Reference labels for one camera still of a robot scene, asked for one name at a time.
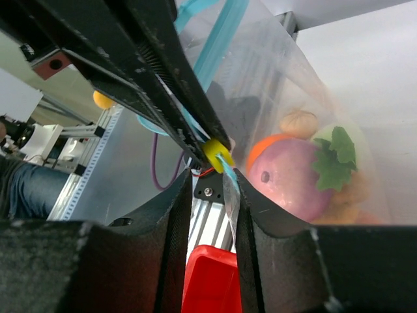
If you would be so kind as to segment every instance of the bolt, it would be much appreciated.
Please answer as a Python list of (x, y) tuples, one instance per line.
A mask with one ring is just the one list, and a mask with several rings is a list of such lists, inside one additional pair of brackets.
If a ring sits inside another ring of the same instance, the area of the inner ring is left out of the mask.
[(211, 196), (213, 194), (213, 189), (211, 188), (204, 189), (204, 194), (206, 195), (206, 197)]

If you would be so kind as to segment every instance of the person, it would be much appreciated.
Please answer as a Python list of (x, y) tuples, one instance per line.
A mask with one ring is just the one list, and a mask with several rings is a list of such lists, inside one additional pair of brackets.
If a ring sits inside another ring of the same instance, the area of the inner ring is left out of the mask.
[[(0, 123), (0, 142), (7, 130)], [(0, 218), (47, 219), (68, 174), (0, 155)]]

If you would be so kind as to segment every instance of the jeans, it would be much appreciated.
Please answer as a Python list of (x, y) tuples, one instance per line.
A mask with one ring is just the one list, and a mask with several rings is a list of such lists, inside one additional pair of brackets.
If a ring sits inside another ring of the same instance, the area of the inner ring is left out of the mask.
[(42, 166), (18, 168), (10, 186), (9, 218), (46, 219), (67, 179), (67, 173)]

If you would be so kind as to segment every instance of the orange toy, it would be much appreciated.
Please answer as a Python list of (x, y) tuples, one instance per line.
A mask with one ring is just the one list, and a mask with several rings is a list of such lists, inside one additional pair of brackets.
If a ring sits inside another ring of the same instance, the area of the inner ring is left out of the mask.
[(258, 142), (256, 145), (253, 146), (252, 150), (250, 151), (248, 155), (248, 159), (246, 161), (246, 173), (249, 173), (250, 169), (252, 168), (253, 163), (255, 162), (256, 158), (261, 155), (261, 153), (270, 145), (272, 145), (274, 142), (278, 140), (284, 140), (284, 139), (291, 139), (294, 138), (290, 135), (286, 134), (277, 134), (277, 135), (271, 135), (264, 139), (262, 139), (260, 142)]

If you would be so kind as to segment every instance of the red bin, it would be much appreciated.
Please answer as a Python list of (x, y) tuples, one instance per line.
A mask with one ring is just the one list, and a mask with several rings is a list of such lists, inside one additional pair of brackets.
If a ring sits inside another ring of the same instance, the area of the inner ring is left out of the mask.
[(213, 246), (191, 253), (184, 279), (182, 313), (242, 313), (236, 254)]

